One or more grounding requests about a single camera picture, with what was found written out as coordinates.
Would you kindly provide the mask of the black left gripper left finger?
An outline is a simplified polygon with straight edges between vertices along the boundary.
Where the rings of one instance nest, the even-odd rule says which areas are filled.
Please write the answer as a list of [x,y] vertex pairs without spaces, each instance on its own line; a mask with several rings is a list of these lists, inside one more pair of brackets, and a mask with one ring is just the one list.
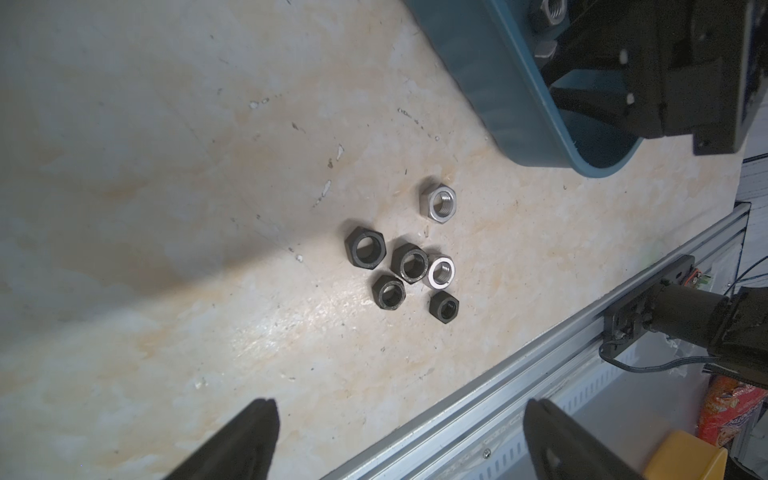
[[166,479],[266,479],[279,430],[277,402],[256,399]]

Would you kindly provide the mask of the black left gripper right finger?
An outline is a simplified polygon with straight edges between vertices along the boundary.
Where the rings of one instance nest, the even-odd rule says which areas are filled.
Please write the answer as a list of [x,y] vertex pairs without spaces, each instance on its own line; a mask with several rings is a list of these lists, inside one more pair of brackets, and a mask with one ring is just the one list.
[[523,431],[538,479],[643,479],[548,399],[526,403]]

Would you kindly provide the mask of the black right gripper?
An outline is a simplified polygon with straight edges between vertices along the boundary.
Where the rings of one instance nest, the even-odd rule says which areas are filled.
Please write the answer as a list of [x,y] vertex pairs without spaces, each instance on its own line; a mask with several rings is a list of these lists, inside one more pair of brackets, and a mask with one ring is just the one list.
[[738,151],[767,91],[764,1],[578,1],[540,69],[610,70],[628,52],[627,92],[548,91],[569,134],[689,135],[697,156]]

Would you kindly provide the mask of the silver hex nut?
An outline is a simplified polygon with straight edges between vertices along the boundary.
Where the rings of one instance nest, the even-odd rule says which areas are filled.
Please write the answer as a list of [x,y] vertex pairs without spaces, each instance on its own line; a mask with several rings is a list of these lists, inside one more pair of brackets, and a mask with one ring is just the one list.
[[558,42],[556,40],[538,42],[533,50],[535,61],[543,63],[550,61],[556,54],[557,48]]
[[420,213],[436,223],[445,224],[457,211],[457,194],[445,184],[431,185],[420,194]]
[[560,25],[567,16],[567,0],[532,0],[528,19],[535,32],[542,32]]
[[428,256],[429,265],[424,282],[434,290],[445,290],[453,282],[456,275],[456,267],[450,256],[432,254]]

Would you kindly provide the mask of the teal plastic storage box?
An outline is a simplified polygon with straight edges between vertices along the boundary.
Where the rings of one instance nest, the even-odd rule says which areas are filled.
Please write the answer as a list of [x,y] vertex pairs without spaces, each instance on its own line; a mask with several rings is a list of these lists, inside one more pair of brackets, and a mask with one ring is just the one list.
[[534,60],[561,24],[533,32],[527,1],[410,1],[422,32],[500,151],[525,167],[570,168],[588,178],[620,170],[642,140],[556,107]]

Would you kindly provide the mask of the black hex nut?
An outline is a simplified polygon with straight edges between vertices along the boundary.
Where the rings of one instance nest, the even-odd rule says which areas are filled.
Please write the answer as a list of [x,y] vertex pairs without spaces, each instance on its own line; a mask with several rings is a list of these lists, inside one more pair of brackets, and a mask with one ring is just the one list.
[[372,286],[373,299],[382,310],[397,310],[406,298],[404,283],[393,275],[383,274]]
[[350,263],[366,270],[375,269],[386,256],[386,242],[383,235],[362,226],[356,227],[344,241]]
[[429,313],[442,322],[449,324],[458,315],[460,301],[446,291],[437,291],[429,302]]
[[427,274],[429,257],[417,245],[404,243],[394,250],[390,269],[406,283],[414,284]]

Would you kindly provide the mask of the yellow plastic object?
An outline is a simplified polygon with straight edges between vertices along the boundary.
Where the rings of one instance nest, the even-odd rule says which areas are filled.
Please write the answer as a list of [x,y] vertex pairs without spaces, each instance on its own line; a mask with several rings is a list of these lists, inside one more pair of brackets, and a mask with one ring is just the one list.
[[643,471],[649,480],[723,479],[728,451],[687,432],[672,431]]

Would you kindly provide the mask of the red snack packet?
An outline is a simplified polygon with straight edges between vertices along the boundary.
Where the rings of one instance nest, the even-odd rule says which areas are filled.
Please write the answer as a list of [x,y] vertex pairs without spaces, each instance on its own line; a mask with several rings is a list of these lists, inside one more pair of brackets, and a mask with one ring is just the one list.
[[716,447],[725,446],[766,398],[767,391],[762,388],[715,376],[704,397],[696,436]]

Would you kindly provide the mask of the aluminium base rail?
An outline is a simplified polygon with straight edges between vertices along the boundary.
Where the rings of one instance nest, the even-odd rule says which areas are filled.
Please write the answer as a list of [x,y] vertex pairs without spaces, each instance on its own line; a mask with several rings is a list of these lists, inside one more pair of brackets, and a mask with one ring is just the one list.
[[331,479],[495,479],[527,454],[522,416],[532,397],[576,413],[621,372],[597,354],[603,312],[684,255],[708,270],[738,253],[750,205],[723,219],[622,283],[497,366],[329,473]]

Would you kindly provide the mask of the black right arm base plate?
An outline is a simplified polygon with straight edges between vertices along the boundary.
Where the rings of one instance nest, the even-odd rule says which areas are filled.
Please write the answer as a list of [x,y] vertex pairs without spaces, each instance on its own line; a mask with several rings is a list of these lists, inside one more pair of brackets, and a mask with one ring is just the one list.
[[654,288],[682,285],[694,270],[694,265],[694,256],[680,255],[613,301],[603,313],[601,354],[609,360],[617,360],[620,354],[647,333]]

